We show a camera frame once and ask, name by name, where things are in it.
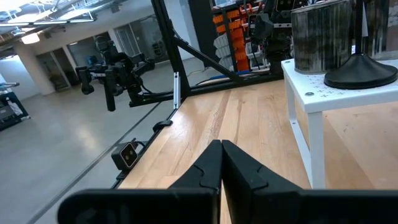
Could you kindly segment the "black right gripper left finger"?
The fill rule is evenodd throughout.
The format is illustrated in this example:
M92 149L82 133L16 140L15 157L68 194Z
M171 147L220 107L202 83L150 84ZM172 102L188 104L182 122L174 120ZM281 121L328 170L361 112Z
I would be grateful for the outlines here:
M86 189L67 197L58 224L219 224L223 146L213 140L166 189Z

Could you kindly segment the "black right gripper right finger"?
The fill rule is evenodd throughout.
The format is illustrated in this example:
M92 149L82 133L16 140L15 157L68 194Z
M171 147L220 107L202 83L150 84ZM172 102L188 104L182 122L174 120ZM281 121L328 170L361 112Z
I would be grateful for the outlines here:
M398 224L398 190L303 189L224 140L232 224Z

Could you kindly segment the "orange grey parts bin rack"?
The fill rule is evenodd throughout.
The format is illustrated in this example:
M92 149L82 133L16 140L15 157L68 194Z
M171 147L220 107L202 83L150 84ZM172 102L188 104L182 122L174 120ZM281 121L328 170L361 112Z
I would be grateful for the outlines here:
M219 64L232 72L248 73L269 69L263 47L248 36L249 16L262 6L261 0L211 0L217 38L213 41Z

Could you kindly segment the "background equipment cart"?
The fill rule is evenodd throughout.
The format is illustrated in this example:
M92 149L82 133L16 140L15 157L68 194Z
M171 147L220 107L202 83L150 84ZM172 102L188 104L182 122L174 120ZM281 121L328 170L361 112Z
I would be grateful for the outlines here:
M19 85L18 82L0 83L0 131L21 123L25 119L30 119L30 115L11 90L12 87Z

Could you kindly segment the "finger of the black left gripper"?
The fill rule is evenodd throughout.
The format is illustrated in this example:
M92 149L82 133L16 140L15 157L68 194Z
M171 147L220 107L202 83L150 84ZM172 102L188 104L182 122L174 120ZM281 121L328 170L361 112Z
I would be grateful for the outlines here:
M104 79L104 91L106 97L106 105L108 111L115 111L116 105L113 95L113 73L112 70L105 71L105 79Z
M81 81L81 92L84 95L89 95L90 93L94 92L94 88L90 85L91 73L86 66L79 66L76 67L76 73Z

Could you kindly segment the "white perforated metal shelf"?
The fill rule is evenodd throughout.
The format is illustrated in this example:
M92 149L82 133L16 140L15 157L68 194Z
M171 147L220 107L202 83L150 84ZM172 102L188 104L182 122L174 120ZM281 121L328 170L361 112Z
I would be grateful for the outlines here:
M340 90L324 84L324 74L306 75L295 70L293 59L281 62L289 122L312 188L324 189L325 152L323 112L398 101L398 80L364 90ZM308 141L296 117L295 100L308 118Z

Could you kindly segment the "black candle stick holder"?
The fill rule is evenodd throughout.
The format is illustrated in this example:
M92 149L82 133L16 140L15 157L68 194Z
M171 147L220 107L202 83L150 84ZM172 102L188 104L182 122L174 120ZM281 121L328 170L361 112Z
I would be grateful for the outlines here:
M398 68L379 63L363 52L363 12L363 0L356 0L355 52L343 65L325 74L326 86L341 90L361 90L384 86L398 79Z

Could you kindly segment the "black metal table frame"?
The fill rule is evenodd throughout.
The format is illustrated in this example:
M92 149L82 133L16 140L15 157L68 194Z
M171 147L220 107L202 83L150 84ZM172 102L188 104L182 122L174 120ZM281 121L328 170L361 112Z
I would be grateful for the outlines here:
M264 72L260 75L250 75L248 77L240 77L237 74L230 72L228 69L223 68L207 55L197 51L188 42L177 36L172 20L170 19L164 0L151 0L152 6L155 11L156 18L160 22L160 31L162 37L165 39L167 51L171 56L170 62L175 72L178 72L181 80L182 94L181 100L185 101L189 96L201 95L205 93L213 93L221 90L229 90L232 88L239 88L249 85L255 85L266 82L273 82L283 79L282 75L271 74ZM186 50L202 62L210 64L214 69L226 76L225 80L207 83L204 85L190 86L187 75L183 66L182 58L178 48Z

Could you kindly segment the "galvanized metal tin candle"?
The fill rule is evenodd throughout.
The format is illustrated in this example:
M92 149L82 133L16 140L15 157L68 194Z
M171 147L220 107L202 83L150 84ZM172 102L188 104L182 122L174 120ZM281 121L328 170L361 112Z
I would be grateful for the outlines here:
M364 0L365 52L375 60L398 59L398 0Z
M327 0L291 11L295 70L321 74L351 55L350 0Z

